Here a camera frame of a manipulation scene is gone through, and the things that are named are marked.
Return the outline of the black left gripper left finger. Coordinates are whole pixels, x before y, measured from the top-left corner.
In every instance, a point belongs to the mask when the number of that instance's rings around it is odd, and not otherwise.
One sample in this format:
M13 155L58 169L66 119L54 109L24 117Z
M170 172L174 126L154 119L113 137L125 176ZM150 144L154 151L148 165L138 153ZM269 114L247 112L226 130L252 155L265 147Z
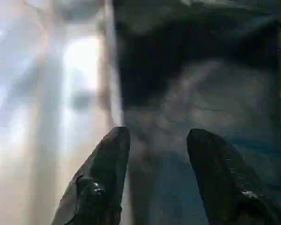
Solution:
M52 224L118 225L129 151L128 129L114 127L69 182Z

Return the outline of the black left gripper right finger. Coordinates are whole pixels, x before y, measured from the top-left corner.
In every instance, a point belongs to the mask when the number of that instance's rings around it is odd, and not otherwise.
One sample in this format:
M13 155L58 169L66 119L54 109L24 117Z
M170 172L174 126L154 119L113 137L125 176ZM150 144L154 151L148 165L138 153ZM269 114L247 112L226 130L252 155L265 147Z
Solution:
M209 224L280 224L258 176L231 144L196 128L187 150Z

